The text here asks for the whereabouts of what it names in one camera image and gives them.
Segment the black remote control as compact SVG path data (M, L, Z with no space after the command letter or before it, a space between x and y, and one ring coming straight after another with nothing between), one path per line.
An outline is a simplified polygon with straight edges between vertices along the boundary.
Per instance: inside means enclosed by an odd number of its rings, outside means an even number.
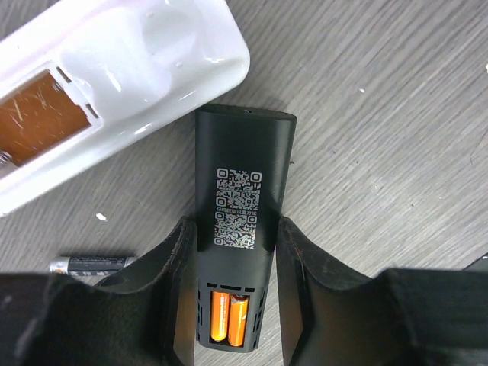
M296 124L280 111L196 110L197 340L204 347L258 347ZM249 297L243 346L210 339L213 291Z

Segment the grey battery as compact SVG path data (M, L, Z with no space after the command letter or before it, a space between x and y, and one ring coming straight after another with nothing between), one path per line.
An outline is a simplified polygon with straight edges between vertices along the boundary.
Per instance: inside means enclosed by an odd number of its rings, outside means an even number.
M50 263L52 273L76 277L99 277L116 273L137 260L137 257L57 257Z

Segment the orange battery pair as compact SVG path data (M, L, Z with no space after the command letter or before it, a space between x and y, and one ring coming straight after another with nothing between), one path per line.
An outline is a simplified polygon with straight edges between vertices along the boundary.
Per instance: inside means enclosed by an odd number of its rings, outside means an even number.
M210 339L241 347L246 334L249 297L213 291L210 299Z

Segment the wide white remote control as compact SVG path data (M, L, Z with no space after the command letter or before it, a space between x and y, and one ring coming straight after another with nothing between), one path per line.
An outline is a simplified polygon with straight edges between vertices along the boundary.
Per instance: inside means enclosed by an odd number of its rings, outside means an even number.
M60 1L1 42L7 216L235 88L248 47L224 1Z

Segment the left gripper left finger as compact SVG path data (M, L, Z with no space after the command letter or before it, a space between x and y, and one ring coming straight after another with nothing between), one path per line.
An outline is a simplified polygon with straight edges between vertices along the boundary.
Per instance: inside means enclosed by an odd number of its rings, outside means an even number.
M196 226L97 284L64 274L1 276L3 365L191 365Z

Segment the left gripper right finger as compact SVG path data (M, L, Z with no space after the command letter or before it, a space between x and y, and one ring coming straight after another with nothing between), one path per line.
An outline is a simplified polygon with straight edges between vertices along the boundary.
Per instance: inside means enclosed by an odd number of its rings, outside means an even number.
M282 217L276 245L286 365L485 365L487 260L369 278Z

